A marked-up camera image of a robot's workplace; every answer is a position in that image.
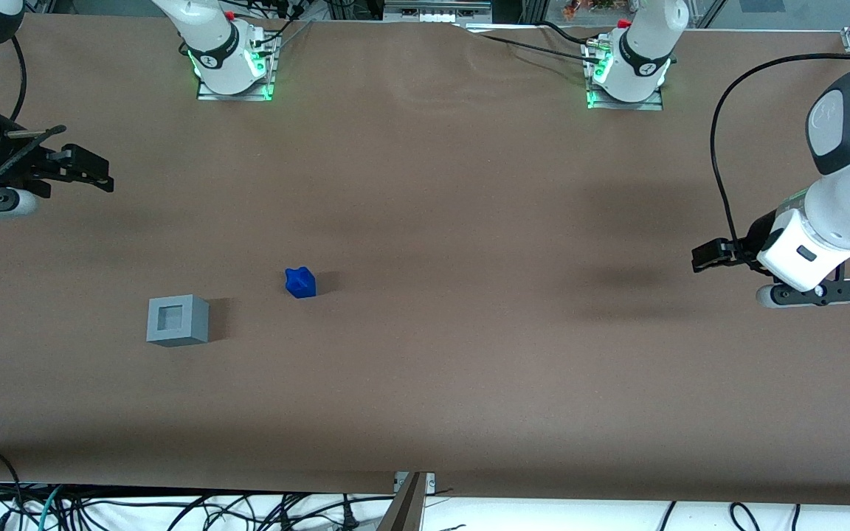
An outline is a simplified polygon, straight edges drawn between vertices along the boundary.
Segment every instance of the brown table surface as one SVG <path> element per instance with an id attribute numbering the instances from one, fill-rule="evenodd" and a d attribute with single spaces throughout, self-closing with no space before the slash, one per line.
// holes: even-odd
<path id="1" fill-rule="evenodd" d="M 0 222 L 0 451 L 24 479 L 850 503 L 850 306 L 766 310 L 765 278 L 689 263 L 726 235 L 719 94 L 837 34 L 684 34 L 662 112 L 587 110 L 577 64 L 446 24 L 314 24 L 260 104 L 196 101 L 165 19 L 19 37 L 20 123 L 67 125 L 48 145 L 117 179 Z M 741 231 L 816 179 L 806 112 L 848 69 L 728 104 Z M 0 110 L 17 86 L 0 46 Z M 283 290 L 303 265 L 316 299 Z M 185 293 L 215 340 L 146 344 L 148 300 Z"/>

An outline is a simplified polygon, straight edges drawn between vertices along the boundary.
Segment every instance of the gray square block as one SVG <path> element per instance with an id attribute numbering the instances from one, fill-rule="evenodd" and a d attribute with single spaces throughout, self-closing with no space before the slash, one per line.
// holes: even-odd
<path id="1" fill-rule="evenodd" d="M 163 347 L 209 342 L 209 303 L 195 295 L 149 299 L 146 341 Z"/>

